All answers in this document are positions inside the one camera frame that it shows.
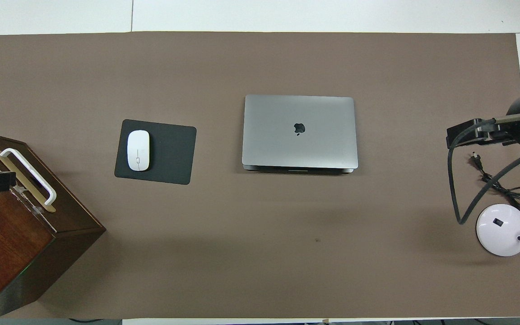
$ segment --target drawer handle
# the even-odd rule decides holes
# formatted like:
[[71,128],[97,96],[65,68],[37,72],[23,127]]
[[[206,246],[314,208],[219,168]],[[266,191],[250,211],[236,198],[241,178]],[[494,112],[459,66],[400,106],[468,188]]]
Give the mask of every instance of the drawer handle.
[[23,157],[23,155],[19,151],[12,149],[12,148],[7,148],[6,150],[4,150],[0,153],[0,156],[7,157],[10,153],[12,153],[14,156],[16,156],[17,159],[21,162],[21,164],[23,164],[23,166],[25,166],[25,168],[27,168],[27,170],[29,170],[31,175],[33,175],[33,177],[35,177],[35,179],[37,179],[37,181],[43,186],[43,188],[47,190],[47,192],[49,193],[49,198],[43,204],[51,205],[53,203],[53,201],[56,200],[56,197],[57,197],[56,190],[54,190],[53,187],[51,187],[51,185],[49,185],[49,183],[45,179],[43,179],[43,177],[40,175],[40,173],[38,173],[35,170],[35,168],[33,168],[33,166],[31,164],[29,164],[29,161],[27,161],[25,159],[25,157]]

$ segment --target laptop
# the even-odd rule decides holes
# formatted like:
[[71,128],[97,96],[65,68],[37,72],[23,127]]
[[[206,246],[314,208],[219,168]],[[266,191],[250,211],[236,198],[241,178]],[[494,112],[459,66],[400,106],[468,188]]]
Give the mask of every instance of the laptop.
[[350,173],[358,167],[350,97],[247,95],[242,165],[250,171]]

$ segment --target wooden box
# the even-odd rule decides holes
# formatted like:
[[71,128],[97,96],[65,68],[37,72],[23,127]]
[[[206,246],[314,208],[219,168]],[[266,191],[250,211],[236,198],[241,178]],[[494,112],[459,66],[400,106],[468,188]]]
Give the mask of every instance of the wooden box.
[[8,148],[0,171],[15,171],[17,185],[0,192],[0,315],[37,300],[105,231],[24,142],[0,136]]

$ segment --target lamp base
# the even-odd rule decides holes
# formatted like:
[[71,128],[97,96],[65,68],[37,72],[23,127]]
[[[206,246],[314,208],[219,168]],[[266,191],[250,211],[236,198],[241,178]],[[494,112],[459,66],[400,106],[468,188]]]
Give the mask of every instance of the lamp base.
[[477,219],[477,237],[484,249],[498,256],[520,253],[520,211],[508,204],[493,204]]

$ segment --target mouse pad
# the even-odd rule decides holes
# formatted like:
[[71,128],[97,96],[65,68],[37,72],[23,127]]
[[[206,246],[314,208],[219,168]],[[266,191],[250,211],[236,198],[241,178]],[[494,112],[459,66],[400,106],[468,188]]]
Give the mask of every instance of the mouse pad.
[[[128,166],[128,135],[135,130],[146,130],[150,134],[150,166],[142,172],[132,171]],[[192,175],[195,146],[195,127],[124,120],[121,124],[114,175],[187,185]]]

